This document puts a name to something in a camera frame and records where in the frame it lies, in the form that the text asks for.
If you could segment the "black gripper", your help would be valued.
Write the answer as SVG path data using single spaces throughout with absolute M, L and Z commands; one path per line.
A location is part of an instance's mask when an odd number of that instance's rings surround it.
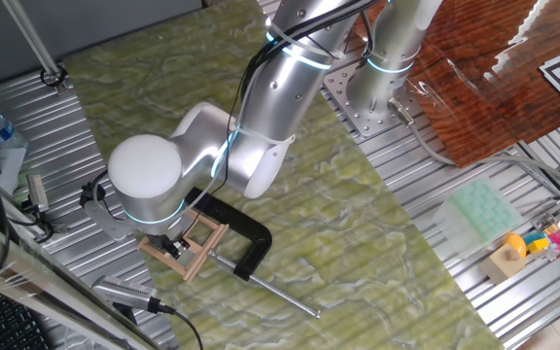
M 189 243 L 184 239 L 176 241 L 176 246 L 166 235 L 147 235 L 149 244 L 155 249 L 168 253 L 172 258 L 178 259 L 181 256 L 180 251 L 187 251 Z

